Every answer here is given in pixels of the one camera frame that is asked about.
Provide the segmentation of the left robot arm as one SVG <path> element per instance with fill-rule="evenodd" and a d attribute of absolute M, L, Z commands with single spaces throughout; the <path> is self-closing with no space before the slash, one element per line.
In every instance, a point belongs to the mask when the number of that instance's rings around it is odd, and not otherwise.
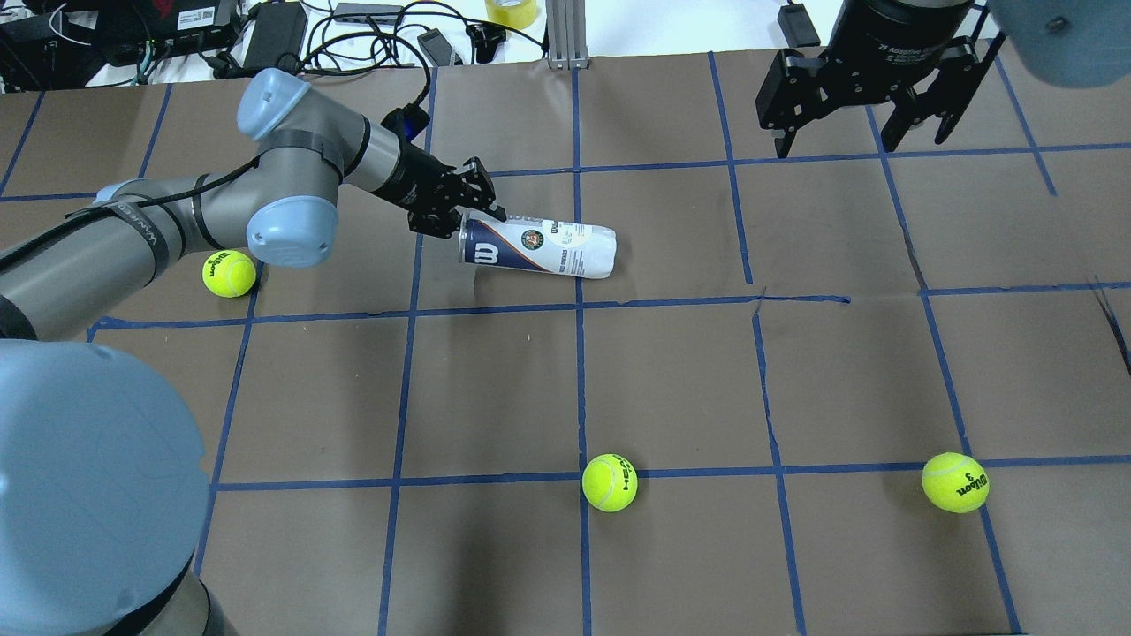
<path fill-rule="evenodd" d="M 225 177 L 133 178 L 3 253 L 5 635 L 234 635 L 195 574 L 211 487 L 193 411 L 157 369 L 78 334 L 207 248 L 327 261 L 342 186 L 449 238 L 506 220 L 480 158 L 418 148 L 416 106 L 381 122 L 267 69 L 238 106 L 254 156 Z"/>

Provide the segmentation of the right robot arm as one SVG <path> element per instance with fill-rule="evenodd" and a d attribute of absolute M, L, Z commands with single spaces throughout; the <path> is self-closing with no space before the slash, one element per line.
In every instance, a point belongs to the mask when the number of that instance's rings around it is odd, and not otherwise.
<path fill-rule="evenodd" d="M 880 103 L 893 106 L 881 132 L 884 151 L 930 117 L 942 144 L 1005 41 L 1031 75 L 1053 86 L 1106 86 L 1126 77 L 1126 1 L 988 1 L 998 35 L 984 52 L 959 33 L 972 8 L 970 1 L 845 1 L 819 55 L 780 49 L 756 97 L 776 156 L 788 156 L 808 122 Z"/>

